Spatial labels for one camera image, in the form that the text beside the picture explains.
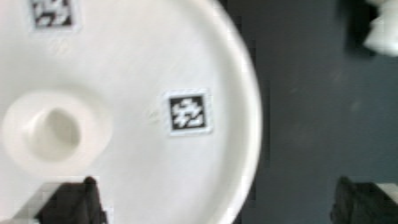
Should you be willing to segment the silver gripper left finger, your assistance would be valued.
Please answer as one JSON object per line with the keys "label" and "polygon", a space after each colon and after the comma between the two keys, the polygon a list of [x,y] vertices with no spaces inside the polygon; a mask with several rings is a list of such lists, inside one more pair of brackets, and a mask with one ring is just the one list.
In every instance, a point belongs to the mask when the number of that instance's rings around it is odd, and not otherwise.
{"label": "silver gripper left finger", "polygon": [[33,218],[39,224],[108,224],[97,181],[90,176],[79,183],[65,182],[58,186]]}

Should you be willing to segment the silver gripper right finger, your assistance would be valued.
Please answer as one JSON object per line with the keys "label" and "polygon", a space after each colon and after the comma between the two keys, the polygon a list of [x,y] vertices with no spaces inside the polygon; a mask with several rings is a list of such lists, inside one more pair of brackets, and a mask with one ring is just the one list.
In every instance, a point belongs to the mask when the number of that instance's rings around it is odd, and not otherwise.
{"label": "silver gripper right finger", "polygon": [[398,224],[398,203],[373,182],[341,176],[330,210],[332,224]]}

